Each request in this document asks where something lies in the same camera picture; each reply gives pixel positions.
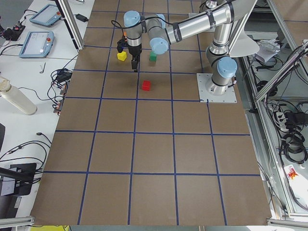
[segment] green cube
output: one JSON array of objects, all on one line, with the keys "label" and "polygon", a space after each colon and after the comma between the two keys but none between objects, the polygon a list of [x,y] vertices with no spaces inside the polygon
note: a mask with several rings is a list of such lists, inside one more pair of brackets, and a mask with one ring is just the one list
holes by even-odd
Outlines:
[{"label": "green cube", "polygon": [[157,59],[157,55],[152,51],[150,53],[150,61],[151,62],[156,62],[156,59]]}]

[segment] white bottle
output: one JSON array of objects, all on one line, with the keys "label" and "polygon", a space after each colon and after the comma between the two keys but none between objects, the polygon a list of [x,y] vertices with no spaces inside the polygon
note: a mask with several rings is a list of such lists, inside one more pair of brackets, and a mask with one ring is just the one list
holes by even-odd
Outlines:
[{"label": "white bottle", "polygon": [[32,103],[17,87],[12,86],[9,80],[1,76],[0,94],[3,98],[26,115],[33,115],[38,110],[37,106]]}]

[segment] power strip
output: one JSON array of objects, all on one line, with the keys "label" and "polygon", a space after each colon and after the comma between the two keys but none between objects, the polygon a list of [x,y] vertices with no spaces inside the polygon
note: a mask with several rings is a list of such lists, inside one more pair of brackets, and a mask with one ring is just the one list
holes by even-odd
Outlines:
[{"label": "power strip", "polygon": [[281,131],[289,132],[289,129],[286,127],[287,118],[285,117],[283,112],[274,112],[276,122],[279,124],[279,128]]}]

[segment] electronic device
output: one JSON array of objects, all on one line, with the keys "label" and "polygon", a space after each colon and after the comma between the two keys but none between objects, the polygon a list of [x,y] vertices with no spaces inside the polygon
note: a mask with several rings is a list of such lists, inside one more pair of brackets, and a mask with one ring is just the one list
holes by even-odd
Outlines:
[{"label": "electronic device", "polygon": [[20,50],[20,58],[45,58],[52,47],[52,31],[30,31]]},{"label": "electronic device", "polygon": [[[0,151],[5,135],[5,127],[0,124]],[[35,175],[37,164],[17,164],[11,165],[10,169],[0,167],[0,195],[29,195],[32,188],[32,182]]]},{"label": "electronic device", "polygon": [[20,22],[18,22],[16,25],[13,26],[12,29],[4,29],[0,25],[0,36],[4,37],[5,40],[9,41],[17,41],[23,30],[26,26],[23,26]]},{"label": "electronic device", "polygon": [[50,27],[60,20],[61,13],[56,5],[48,4],[34,16],[30,18],[30,22],[42,26]]}]

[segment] metal mounting plate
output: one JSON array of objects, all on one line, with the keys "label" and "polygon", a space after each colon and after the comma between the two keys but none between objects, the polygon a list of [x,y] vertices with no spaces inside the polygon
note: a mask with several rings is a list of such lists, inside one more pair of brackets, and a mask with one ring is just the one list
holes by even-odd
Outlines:
[{"label": "metal mounting plate", "polygon": [[205,89],[205,83],[209,78],[212,77],[210,73],[197,73],[198,89],[199,89],[199,98],[201,103],[237,103],[234,88],[228,88],[227,92],[222,96],[215,96],[209,93]]}]

